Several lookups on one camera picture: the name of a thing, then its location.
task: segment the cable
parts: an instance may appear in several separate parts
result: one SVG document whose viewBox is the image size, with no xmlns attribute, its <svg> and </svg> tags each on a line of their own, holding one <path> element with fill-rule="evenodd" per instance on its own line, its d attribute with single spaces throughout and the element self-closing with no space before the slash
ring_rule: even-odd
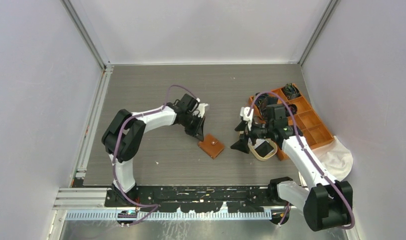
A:
<svg viewBox="0 0 406 240">
<path fill-rule="evenodd" d="M 284 215 L 282 216 L 281 220 L 278 223 L 278 226 L 281 227 L 282 222 L 285 220 L 285 216 L 287 215 L 288 211 L 291 209 L 291 204 L 290 202 L 287 203 L 287 205 L 285 206 L 285 212 Z"/>
<path fill-rule="evenodd" d="M 321 169 L 321 167 L 319 165 L 316 164 L 316 161 L 313 159 L 312 155 L 309 153 L 309 151 L 305 148 L 303 141 L 300 138 L 300 135 L 298 134 L 298 130 L 297 130 L 297 122 L 294 118 L 294 115 L 290 109 L 290 107 L 288 106 L 288 104 L 286 104 L 286 102 L 275 92 L 272 91 L 264 91 L 264 92 L 260 92 L 259 94 L 257 94 L 257 96 L 254 97 L 253 102 L 250 105 L 250 111 L 248 112 L 247 116 L 249 117 L 251 114 L 251 110 L 254 108 L 254 103 L 256 102 L 257 98 L 262 95 L 262 94 L 273 94 L 275 95 L 279 100 L 282 101 L 282 104 L 285 106 L 285 108 L 287 109 L 287 111 L 290 113 L 290 117 L 293 120 L 293 127 L 294 127 L 294 132 L 296 133 L 296 137 L 297 137 L 297 141 L 299 142 L 300 146 L 301 146 L 301 150 L 303 150 L 307 157 L 309 158 L 309 160 L 312 162 L 313 166 L 318 170 L 318 172 L 321 174 L 321 177 L 324 178 L 331 186 L 332 188 L 337 192 L 338 196 L 341 198 L 341 200 L 343 201 L 344 205 L 347 208 L 347 211 L 350 214 L 350 225 L 348 226 L 341 226 L 340 228 L 348 230 L 348 229 L 352 229 L 354 227 L 355 224 L 355 219 L 354 219 L 354 213 L 353 210 L 351 209 L 350 204 L 348 203 L 348 201 L 346 200 L 346 198 L 344 197 L 344 195 L 340 192 L 340 190 L 338 189 L 337 186 L 335 186 L 334 182 L 329 179 L 328 176 L 325 176 L 325 172 Z"/>
<path fill-rule="evenodd" d="M 166 105 L 167 105 L 167 101 L 168 101 L 168 98 L 169 98 L 170 89 L 171 89 L 172 87 L 182 88 L 182 89 L 186 90 L 187 92 L 189 92 L 195 99 L 198 99 L 198 98 L 197 98 L 189 89 L 187 89 L 186 87 L 181 86 L 181 85 L 176 85 L 176 84 L 171 85 L 171 86 L 167 89 L 165 102 L 163 103 L 163 106 L 162 106 L 161 108 L 155 109 L 155 110 L 153 110 L 153 111 L 147 111 L 147 112 L 143 112 L 143 113 L 140 113 L 140 114 L 135 114 L 135 115 L 130 116 L 128 119 L 126 119 L 126 120 L 123 122 L 122 126 L 120 127 L 119 135 L 117 136 L 117 141 L 116 141 L 116 145 L 115 145 L 115 148 L 114 148 L 114 151 L 113 151 L 113 159 L 112 159 L 112 162 L 111 162 L 111 163 L 112 163 L 112 166 L 113 166 L 113 168 L 112 168 L 112 170 L 113 170 L 113 178 L 114 178 L 114 181 L 116 182 L 116 184 L 117 184 L 117 186 L 118 186 L 118 188 L 119 188 L 120 193 L 122 194 L 122 196 L 123 196 L 126 200 L 128 200 L 130 203 L 132 203 L 132 204 L 134 204 L 134 205 L 136 205 L 136 206 L 139 206 L 139 207 L 142 207 L 142 208 L 154 207 L 154 208 L 153 208 L 149 213 L 147 213 L 143 218 L 138 219 L 137 221 L 134 221 L 133 223 L 130 224 L 130 226 L 136 225 L 136 224 L 142 222 L 142 221 L 143 221 L 144 219 L 146 219 L 150 214 L 152 214 L 154 211 L 156 211 L 156 209 L 159 207 L 159 205 L 158 205 L 158 204 L 145 205 L 145 204 L 137 203 L 137 202 L 135 202 L 134 200 L 130 199 L 130 198 L 126 195 L 126 193 L 123 191 L 123 189 L 122 189 L 122 186 L 121 186 L 121 184 L 120 184 L 120 182 L 119 182 L 119 179 L 117 178 L 117 174 L 116 174 L 116 156 L 117 156 L 117 153 L 118 153 L 118 150 L 119 150 L 120 140 L 122 139 L 123 130 L 125 129 L 125 127 L 126 127 L 126 125 L 128 124 L 128 122 L 130 122 L 132 119 L 135 119 L 135 118 L 137 118 L 137 117 L 148 116 L 148 115 L 155 114 L 155 113 L 159 113 L 159 112 L 163 111 L 163 110 L 165 109 Z"/>
</svg>

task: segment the wooden block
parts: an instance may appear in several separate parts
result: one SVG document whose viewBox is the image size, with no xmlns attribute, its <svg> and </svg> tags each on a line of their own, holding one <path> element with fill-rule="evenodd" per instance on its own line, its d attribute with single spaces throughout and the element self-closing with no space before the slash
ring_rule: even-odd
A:
<svg viewBox="0 0 406 240">
<path fill-rule="evenodd" d="M 225 148 L 225 145 L 211 134 L 207 134 L 204 141 L 199 142 L 198 146 L 212 159 L 215 159 Z"/>
</svg>

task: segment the silver metal floor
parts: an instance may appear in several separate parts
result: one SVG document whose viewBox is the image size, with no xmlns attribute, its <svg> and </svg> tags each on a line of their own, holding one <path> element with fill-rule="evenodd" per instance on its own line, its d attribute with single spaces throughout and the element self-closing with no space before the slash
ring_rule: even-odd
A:
<svg viewBox="0 0 406 240">
<path fill-rule="evenodd" d="M 61 240 L 347 240 L 340 228 L 311 231 L 299 210 L 280 228 L 268 220 L 144 221 L 120 228 L 114 221 L 66 221 Z"/>
<path fill-rule="evenodd" d="M 297 64 L 115 66 L 84 185 L 109 185 L 113 180 L 101 137 L 115 114 L 120 109 L 140 112 L 161 106 L 172 84 L 188 87 L 203 103 L 210 104 L 204 134 L 211 133 L 226 148 L 213 160 L 180 125 L 148 132 L 134 158 L 138 185 L 266 185 L 270 179 L 285 176 L 298 181 L 298 171 L 290 160 L 273 157 L 262 162 L 252 154 L 229 149 L 238 139 L 234 128 L 248 97 L 286 83 L 296 83 L 308 97 Z M 173 89 L 169 101 L 180 99 L 184 93 Z"/>
</svg>

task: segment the black object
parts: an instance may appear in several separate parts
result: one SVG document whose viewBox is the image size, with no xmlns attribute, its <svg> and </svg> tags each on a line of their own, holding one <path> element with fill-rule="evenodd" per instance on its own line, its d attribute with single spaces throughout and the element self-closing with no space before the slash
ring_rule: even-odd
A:
<svg viewBox="0 0 406 240">
<path fill-rule="evenodd" d="M 248 146 L 248 135 L 240 134 L 238 141 L 231 145 L 231 149 L 241 151 L 243 153 L 249 154 L 250 147 Z"/>
<path fill-rule="evenodd" d="M 295 105 L 295 104 L 288 104 L 288 107 L 290 108 L 290 110 L 291 110 L 291 112 L 293 113 L 293 115 L 295 115 L 295 114 L 297 114 L 297 105 Z M 288 111 L 285 111 L 285 115 L 287 116 L 287 117 L 289 117 L 290 116 L 290 113 L 288 112 Z"/>
<path fill-rule="evenodd" d="M 231 146 L 231 149 L 248 154 L 250 152 L 248 139 L 251 140 L 253 145 L 256 144 L 257 139 L 271 139 L 282 149 L 282 143 L 285 139 L 295 134 L 302 136 L 303 133 L 300 129 L 298 129 L 298 133 L 295 133 L 294 128 L 288 125 L 285 112 L 286 110 L 283 104 L 271 104 L 266 106 L 263 110 L 266 123 L 256 124 L 253 122 L 251 130 L 248 129 L 246 122 L 241 118 L 241 122 L 235 128 L 235 131 L 243 131 L 244 133 L 240 134 L 239 140 Z"/>
<path fill-rule="evenodd" d="M 105 207 L 134 207 L 120 197 L 116 190 L 114 186 L 107 190 Z M 184 213 L 191 210 L 197 213 L 218 212 L 223 202 L 227 203 L 230 213 L 263 212 L 262 207 L 283 206 L 282 203 L 271 201 L 266 186 L 259 185 L 138 186 L 133 192 L 136 195 L 131 197 L 133 200 L 145 205 L 159 204 L 157 210 L 162 213 L 175 213 L 178 207 Z M 141 208 L 141 211 L 149 212 L 151 209 Z"/>
<path fill-rule="evenodd" d="M 106 147 L 107 153 L 113 154 L 120 128 L 122 127 L 122 124 L 131 116 L 132 114 L 125 109 L 117 112 L 101 139 L 101 142 Z M 122 138 L 120 139 L 119 149 L 116 156 L 120 163 L 128 161 L 135 156 L 139 145 L 141 144 L 145 126 L 146 124 L 143 121 L 137 120 L 136 118 L 132 119 L 128 122 L 128 124 L 126 124 L 125 130 L 129 131 L 127 134 L 122 133 Z"/>
<path fill-rule="evenodd" d="M 167 106 L 173 109 L 176 113 L 176 119 L 173 124 L 183 125 L 185 127 L 185 133 L 203 141 L 205 117 L 199 117 L 198 115 L 193 114 L 198 108 L 198 105 L 199 103 L 197 99 L 188 94 L 185 94 L 181 100 L 177 100 L 175 103 L 167 103 Z M 116 114 L 110 123 L 101 139 L 107 153 L 113 154 L 120 129 L 123 123 L 131 116 L 132 114 L 130 112 L 122 109 Z M 124 130 L 128 130 L 128 132 L 122 133 L 116 156 L 120 163 L 130 160 L 136 155 L 141 144 L 142 136 L 144 135 L 145 126 L 146 124 L 143 121 L 136 118 L 130 120 L 126 124 Z"/>
<path fill-rule="evenodd" d="M 336 181 L 335 186 L 353 208 L 353 188 L 350 184 L 347 181 Z M 331 185 L 319 184 L 310 189 L 303 214 L 307 225 L 315 232 L 351 222 L 350 213 Z"/>
<path fill-rule="evenodd" d="M 199 102 L 197 99 L 188 94 L 184 94 L 182 99 L 175 101 L 175 103 L 169 102 L 167 104 L 167 106 L 173 109 L 177 114 L 173 124 L 181 124 L 185 127 L 186 134 L 200 141 L 204 141 L 203 127 L 206 118 L 204 116 L 199 117 L 198 115 L 193 115 L 198 105 Z"/>
<path fill-rule="evenodd" d="M 285 176 L 285 177 L 280 177 L 280 178 L 275 178 L 271 179 L 268 185 L 268 190 L 267 190 L 267 197 L 269 198 L 270 201 L 273 203 L 283 205 L 286 203 L 284 200 L 279 198 L 278 195 L 278 184 L 285 182 L 285 181 L 292 181 L 293 179 Z"/>
<path fill-rule="evenodd" d="M 274 148 L 267 142 L 264 141 L 262 144 L 260 144 L 256 149 L 254 149 L 257 154 L 261 157 L 265 157 L 267 154 L 269 154 Z"/>
<path fill-rule="evenodd" d="M 292 83 L 287 83 L 285 87 L 282 88 L 282 92 L 288 98 L 288 100 L 296 99 L 300 96 L 300 91 Z"/>
<path fill-rule="evenodd" d="M 264 119 L 263 111 L 268 105 L 273 105 L 278 103 L 278 98 L 275 96 L 270 96 L 267 93 L 260 95 L 254 105 L 259 109 L 260 115 L 262 119 Z"/>
</svg>

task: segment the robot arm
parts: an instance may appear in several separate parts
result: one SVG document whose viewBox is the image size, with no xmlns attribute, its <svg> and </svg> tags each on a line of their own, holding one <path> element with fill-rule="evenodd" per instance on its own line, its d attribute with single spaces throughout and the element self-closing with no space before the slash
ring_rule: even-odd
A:
<svg viewBox="0 0 406 240">
<path fill-rule="evenodd" d="M 273 179 L 269 184 L 269 191 L 273 193 L 273 201 L 287 201 L 303 212 L 306 223 L 313 231 L 347 225 L 351 216 L 344 201 L 335 191 L 335 187 L 342 193 L 349 205 L 353 206 L 353 190 L 347 181 L 338 181 L 323 167 L 318 158 L 309 148 L 302 132 L 288 125 L 285 106 L 282 104 L 268 105 L 263 109 L 266 123 L 255 124 L 249 107 L 241 109 L 241 123 L 235 131 L 242 132 L 240 139 L 231 146 L 232 149 L 249 152 L 248 140 L 254 144 L 257 139 L 269 138 L 293 161 L 298 171 L 307 183 L 308 189 L 297 185 L 289 177 Z M 321 167 L 322 174 L 316 166 Z"/>
<path fill-rule="evenodd" d="M 164 108 L 161 106 L 153 110 L 133 113 L 122 109 L 117 113 L 101 140 L 112 161 L 122 124 L 131 116 L 138 116 L 129 121 L 126 125 L 114 162 L 116 176 L 122 190 L 126 194 L 136 186 L 132 167 L 133 157 L 139 149 L 143 135 L 148 131 L 162 126 L 180 124 L 185 127 L 185 132 L 188 135 L 203 141 L 204 113 L 206 107 L 208 107 L 208 104 L 200 103 L 199 99 L 185 94 L 181 100 L 177 100 L 175 103 L 169 102 Z M 113 181 L 113 185 L 119 188 L 115 180 Z"/>
</svg>

